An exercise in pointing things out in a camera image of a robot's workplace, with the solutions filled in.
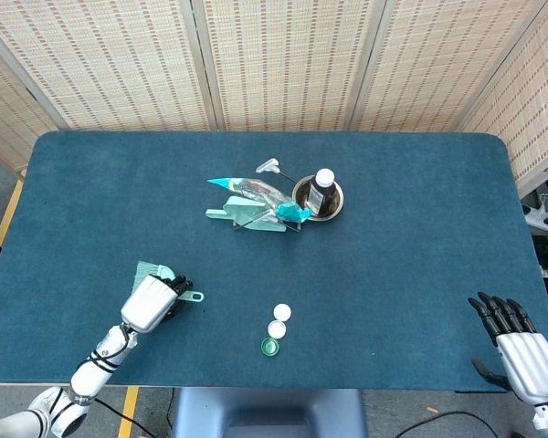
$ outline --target floor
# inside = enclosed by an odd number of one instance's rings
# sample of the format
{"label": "floor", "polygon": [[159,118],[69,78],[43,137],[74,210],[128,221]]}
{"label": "floor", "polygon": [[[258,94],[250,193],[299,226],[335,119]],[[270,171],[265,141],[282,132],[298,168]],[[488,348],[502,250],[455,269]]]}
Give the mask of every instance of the floor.
{"label": "floor", "polygon": [[[14,176],[0,167],[0,221],[15,187]],[[0,418],[24,410],[41,391],[35,386],[0,386]],[[166,412],[171,401],[168,388],[130,389],[106,387],[100,398],[115,409],[133,415],[152,433],[168,436]],[[528,437],[536,436],[532,428],[532,410],[512,394],[455,393],[450,391],[365,391],[369,436],[390,438],[406,427],[439,412],[465,410],[476,413],[491,424],[500,438],[512,431]],[[102,406],[94,404],[84,425],[73,435],[77,438],[138,437],[138,427],[121,424],[120,418]],[[487,437],[485,426],[463,416],[450,416],[414,430],[406,437]]]}

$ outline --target white robotic hand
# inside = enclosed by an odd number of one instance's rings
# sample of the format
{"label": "white robotic hand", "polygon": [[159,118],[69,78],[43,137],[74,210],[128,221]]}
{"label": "white robotic hand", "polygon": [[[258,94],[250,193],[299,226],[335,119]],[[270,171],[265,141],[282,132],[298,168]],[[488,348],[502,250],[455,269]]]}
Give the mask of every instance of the white robotic hand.
{"label": "white robotic hand", "polygon": [[469,298],[483,326],[501,356],[506,376],[489,371],[479,359],[472,363],[487,382],[516,396],[534,407],[534,427],[542,437],[548,437],[548,341],[537,333],[523,307],[508,299],[478,293],[483,303]]}
{"label": "white robotic hand", "polygon": [[101,388],[137,345],[138,333],[149,333],[184,305],[177,300],[193,284],[184,276],[162,280],[147,276],[121,310],[123,323],[82,361],[67,389],[49,388],[28,410],[0,420],[0,438],[46,438],[51,431],[65,438],[81,426]]}

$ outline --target robot finger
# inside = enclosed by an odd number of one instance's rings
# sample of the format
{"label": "robot finger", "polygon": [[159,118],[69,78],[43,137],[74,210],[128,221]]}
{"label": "robot finger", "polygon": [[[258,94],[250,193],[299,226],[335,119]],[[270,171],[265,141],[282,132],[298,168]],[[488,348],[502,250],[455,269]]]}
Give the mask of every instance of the robot finger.
{"label": "robot finger", "polygon": [[487,308],[490,310],[491,314],[495,318],[497,325],[500,327],[501,333],[511,333],[510,323],[505,319],[503,312],[496,304],[496,302],[493,301],[493,299],[489,295],[483,292],[478,292],[477,295],[479,296],[479,298],[481,298],[481,301],[483,301],[487,305]]}
{"label": "robot finger", "polygon": [[532,320],[523,309],[522,305],[513,299],[508,299],[508,304],[515,310],[515,313],[523,326],[523,331],[536,333],[536,327],[533,326]]}
{"label": "robot finger", "polygon": [[499,297],[493,297],[493,301],[495,301],[495,303],[500,307],[501,311],[503,312],[503,315],[505,316],[507,321],[510,323],[511,330],[517,333],[522,333],[523,332],[522,324],[518,320],[518,317],[516,316],[515,310],[513,309],[513,307]]}
{"label": "robot finger", "polygon": [[501,330],[495,322],[495,319],[491,315],[491,312],[475,298],[469,298],[469,304],[471,304],[472,307],[477,310],[477,313],[481,318],[481,322],[487,330],[487,334],[490,335],[493,345],[497,346],[497,341],[495,339],[501,334]]}

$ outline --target dark blue table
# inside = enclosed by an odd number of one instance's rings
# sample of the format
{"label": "dark blue table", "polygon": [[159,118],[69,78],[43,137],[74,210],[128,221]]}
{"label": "dark blue table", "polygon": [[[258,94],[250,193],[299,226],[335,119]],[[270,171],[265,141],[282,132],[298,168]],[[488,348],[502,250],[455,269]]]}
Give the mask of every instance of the dark blue table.
{"label": "dark blue table", "polygon": [[[299,234],[205,218],[275,156],[335,170],[342,213]],[[289,193],[290,182],[268,174]],[[502,142],[485,134],[55,132],[36,145],[0,259],[0,382],[65,382],[121,322],[136,263],[205,292],[140,337],[111,382],[493,390],[501,364],[467,297],[548,301]],[[267,358],[272,309],[293,310]]]}

